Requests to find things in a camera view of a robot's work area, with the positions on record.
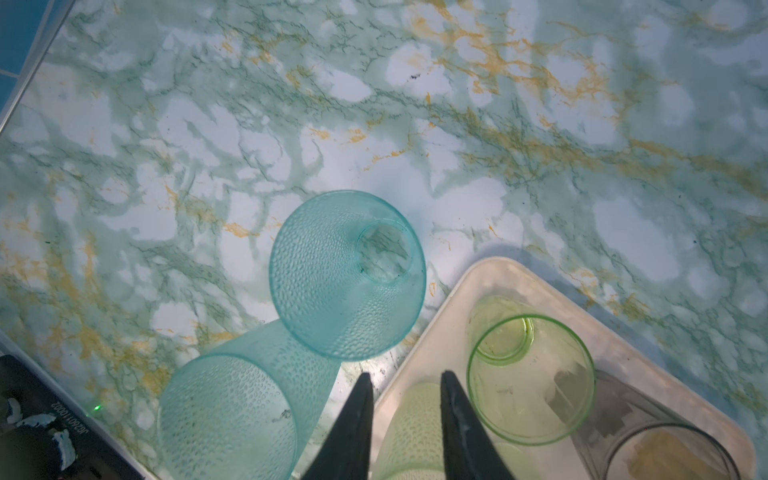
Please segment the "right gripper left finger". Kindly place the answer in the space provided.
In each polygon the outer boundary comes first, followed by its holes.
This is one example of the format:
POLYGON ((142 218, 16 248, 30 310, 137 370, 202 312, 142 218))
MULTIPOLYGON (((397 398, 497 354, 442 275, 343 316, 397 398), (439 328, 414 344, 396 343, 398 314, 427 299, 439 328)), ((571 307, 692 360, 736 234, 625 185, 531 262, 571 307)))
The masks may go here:
POLYGON ((368 478, 374 399, 369 373, 356 381, 314 461, 303 479, 368 478))

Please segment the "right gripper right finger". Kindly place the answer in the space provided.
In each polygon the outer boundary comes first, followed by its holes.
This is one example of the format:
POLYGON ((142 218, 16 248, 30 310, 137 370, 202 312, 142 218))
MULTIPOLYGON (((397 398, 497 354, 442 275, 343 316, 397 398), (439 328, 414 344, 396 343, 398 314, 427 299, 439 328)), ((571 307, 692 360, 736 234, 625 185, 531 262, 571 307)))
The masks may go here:
POLYGON ((453 371, 446 370, 441 374, 440 392, 446 478, 514 479, 453 371))

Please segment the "light green textured cup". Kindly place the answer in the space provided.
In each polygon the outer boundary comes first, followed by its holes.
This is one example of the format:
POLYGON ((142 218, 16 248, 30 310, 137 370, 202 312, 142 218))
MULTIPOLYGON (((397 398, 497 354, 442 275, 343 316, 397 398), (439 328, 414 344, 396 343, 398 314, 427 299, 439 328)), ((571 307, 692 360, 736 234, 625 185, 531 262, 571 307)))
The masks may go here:
MULTIPOLYGON (((372 467, 374 479, 447 479, 443 462, 440 382, 418 384, 406 392, 372 467)), ((532 461, 518 448, 492 444, 514 479, 540 477, 532 461)))

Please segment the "green transparent cup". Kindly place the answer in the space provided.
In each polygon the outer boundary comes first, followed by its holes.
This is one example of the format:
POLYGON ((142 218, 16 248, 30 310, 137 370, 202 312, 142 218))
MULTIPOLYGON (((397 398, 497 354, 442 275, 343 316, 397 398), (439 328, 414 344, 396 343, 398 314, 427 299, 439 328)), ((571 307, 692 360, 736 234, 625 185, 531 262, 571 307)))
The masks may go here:
POLYGON ((573 434, 595 401, 593 358, 561 321, 501 295, 472 308, 466 327, 466 388, 498 437, 542 446, 573 434))

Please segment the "grey smoky cup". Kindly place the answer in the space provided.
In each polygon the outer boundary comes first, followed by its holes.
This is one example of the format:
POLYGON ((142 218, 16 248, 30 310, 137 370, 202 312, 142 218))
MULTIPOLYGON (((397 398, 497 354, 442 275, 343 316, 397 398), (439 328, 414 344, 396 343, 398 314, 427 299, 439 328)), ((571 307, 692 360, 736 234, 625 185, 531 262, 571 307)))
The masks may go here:
POLYGON ((592 479, 741 477, 713 436, 601 370, 593 408, 572 440, 592 479))

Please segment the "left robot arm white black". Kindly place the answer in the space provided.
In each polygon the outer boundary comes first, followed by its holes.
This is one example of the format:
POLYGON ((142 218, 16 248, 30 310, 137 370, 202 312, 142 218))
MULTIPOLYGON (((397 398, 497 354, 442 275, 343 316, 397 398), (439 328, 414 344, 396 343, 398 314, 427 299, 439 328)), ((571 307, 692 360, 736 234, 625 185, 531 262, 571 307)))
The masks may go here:
POLYGON ((76 459, 68 430, 22 425, 1 436, 2 479, 58 479, 76 459))

